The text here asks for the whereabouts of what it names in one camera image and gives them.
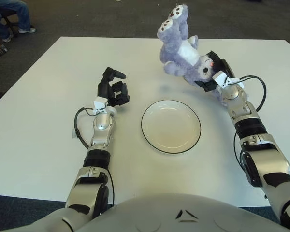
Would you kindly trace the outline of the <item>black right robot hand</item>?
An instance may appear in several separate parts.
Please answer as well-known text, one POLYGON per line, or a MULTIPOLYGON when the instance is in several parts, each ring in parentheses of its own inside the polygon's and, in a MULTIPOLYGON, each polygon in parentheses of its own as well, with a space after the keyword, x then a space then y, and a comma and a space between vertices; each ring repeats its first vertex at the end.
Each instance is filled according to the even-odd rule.
POLYGON ((214 81, 213 76, 219 71, 223 71, 229 78, 235 78, 232 69, 225 59, 221 59, 215 52, 210 51, 201 56, 201 65, 198 68, 200 78, 194 81, 205 92, 217 89, 218 84, 214 81))

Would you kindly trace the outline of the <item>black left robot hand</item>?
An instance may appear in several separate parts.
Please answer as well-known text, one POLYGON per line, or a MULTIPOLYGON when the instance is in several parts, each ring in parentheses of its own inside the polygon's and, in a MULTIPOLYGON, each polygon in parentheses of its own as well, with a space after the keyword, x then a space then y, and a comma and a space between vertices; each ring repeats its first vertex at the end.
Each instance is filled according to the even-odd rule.
POLYGON ((112 85, 109 84, 114 78, 125 79, 125 74, 107 67, 102 76, 103 78, 98 84, 98 97, 106 98, 108 106, 123 105, 130 101, 126 83, 119 81, 112 85))

